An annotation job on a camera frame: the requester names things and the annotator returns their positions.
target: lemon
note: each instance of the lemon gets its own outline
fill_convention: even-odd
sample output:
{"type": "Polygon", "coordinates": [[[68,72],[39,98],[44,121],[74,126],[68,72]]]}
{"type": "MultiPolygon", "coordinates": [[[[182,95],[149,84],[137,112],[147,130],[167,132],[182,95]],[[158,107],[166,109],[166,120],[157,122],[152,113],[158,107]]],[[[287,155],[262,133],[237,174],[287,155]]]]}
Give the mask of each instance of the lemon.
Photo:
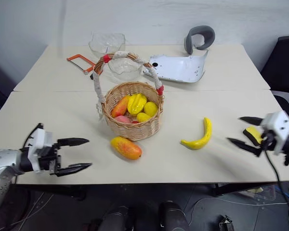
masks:
{"type": "Polygon", "coordinates": [[[143,113],[143,112],[141,112],[141,113],[139,113],[137,115],[137,121],[139,123],[145,122],[145,121],[149,120],[150,118],[151,118],[151,116],[149,116],[149,115],[147,115],[146,113],[143,113]]]}
{"type": "Polygon", "coordinates": [[[153,117],[156,114],[156,112],[158,112],[158,106],[153,102],[147,102],[144,105],[144,112],[147,115],[153,117]]]}

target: red tape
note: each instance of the red tape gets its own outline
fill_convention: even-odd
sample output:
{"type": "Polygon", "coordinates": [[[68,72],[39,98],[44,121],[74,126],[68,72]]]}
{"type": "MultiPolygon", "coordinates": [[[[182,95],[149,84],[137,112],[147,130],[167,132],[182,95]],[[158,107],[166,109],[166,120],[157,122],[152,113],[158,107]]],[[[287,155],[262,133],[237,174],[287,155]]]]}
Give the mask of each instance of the red tape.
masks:
{"type": "Polygon", "coordinates": [[[108,54],[106,54],[103,56],[103,60],[104,60],[104,63],[108,63],[111,60],[111,58],[108,56],[108,54]]]}
{"type": "Polygon", "coordinates": [[[157,89],[158,95],[163,95],[164,85],[162,85],[159,89],[157,89]]]}

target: clear glass bowl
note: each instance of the clear glass bowl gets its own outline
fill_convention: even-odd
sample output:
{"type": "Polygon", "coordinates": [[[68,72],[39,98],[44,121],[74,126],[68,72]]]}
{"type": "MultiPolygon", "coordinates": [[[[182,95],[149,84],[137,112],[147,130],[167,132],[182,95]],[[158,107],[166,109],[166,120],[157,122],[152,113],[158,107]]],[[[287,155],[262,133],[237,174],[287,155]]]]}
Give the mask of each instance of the clear glass bowl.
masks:
{"type": "Polygon", "coordinates": [[[92,53],[101,58],[107,53],[125,50],[125,37],[119,33],[94,33],[89,42],[92,53]]]}
{"type": "Polygon", "coordinates": [[[130,82],[140,76],[142,65],[129,58],[115,59],[108,62],[109,69],[119,82],[130,82]]]}

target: plastic fruit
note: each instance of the plastic fruit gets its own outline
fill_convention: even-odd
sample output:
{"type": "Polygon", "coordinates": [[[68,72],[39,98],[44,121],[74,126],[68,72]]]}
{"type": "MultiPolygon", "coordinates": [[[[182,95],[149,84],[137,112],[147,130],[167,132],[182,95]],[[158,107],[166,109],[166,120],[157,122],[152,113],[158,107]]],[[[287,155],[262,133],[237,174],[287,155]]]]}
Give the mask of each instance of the plastic fruit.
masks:
{"type": "Polygon", "coordinates": [[[205,146],[209,142],[211,135],[212,135],[212,123],[208,118],[204,118],[203,125],[204,125],[205,134],[200,140],[196,140],[196,141],[181,140],[181,144],[192,149],[200,149],[203,146],[205,146]]]}
{"type": "Polygon", "coordinates": [[[122,156],[130,160],[137,160],[142,154],[140,147],[138,147],[132,141],[121,136],[113,138],[110,141],[110,144],[122,156]]]}
{"type": "Polygon", "coordinates": [[[119,115],[115,118],[115,120],[119,121],[119,122],[122,122],[122,123],[126,123],[126,124],[130,124],[131,123],[131,120],[128,119],[126,116],[124,115],[119,115]]]}
{"type": "Polygon", "coordinates": [[[129,102],[127,104],[127,110],[132,116],[140,113],[146,104],[146,97],[142,94],[133,94],[129,98],[129,102]]]}
{"type": "Polygon", "coordinates": [[[147,120],[149,120],[151,118],[151,116],[149,116],[149,115],[147,115],[146,113],[143,113],[143,112],[141,112],[141,113],[139,113],[138,115],[137,115],[137,121],[138,122],[145,122],[145,121],[147,121],[147,120]]]}
{"type": "Polygon", "coordinates": [[[147,102],[144,105],[144,112],[152,117],[158,112],[158,106],[153,102],[147,102]]]}
{"type": "Polygon", "coordinates": [[[129,95],[124,96],[119,102],[118,104],[114,107],[114,109],[112,109],[111,111],[111,116],[113,118],[117,117],[117,116],[123,116],[126,113],[127,110],[127,104],[129,102],[129,95]]]}

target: table leg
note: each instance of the table leg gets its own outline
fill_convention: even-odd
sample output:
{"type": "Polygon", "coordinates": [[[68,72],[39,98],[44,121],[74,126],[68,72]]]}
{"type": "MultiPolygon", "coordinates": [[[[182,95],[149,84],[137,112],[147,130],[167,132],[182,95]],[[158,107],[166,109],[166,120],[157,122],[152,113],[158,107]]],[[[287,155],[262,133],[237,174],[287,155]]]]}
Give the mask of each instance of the table leg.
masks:
{"type": "Polygon", "coordinates": [[[275,184],[276,182],[260,182],[260,183],[229,183],[223,186],[215,184],[215,189],[212,189],[214,196],[220,196],[227,193],[234,193],[248,189],[259,188],[266,185],[275,184]]]}
{"type": "Polygon", "coordinates": [[[34,184],[18,184],[18,187],[24,187],[29,190],[41,191],[45,193],[53,193],[65,196],[75,197],[78,200],[86,198],[86,188],[81,185],[34,185],[34,184]]]}

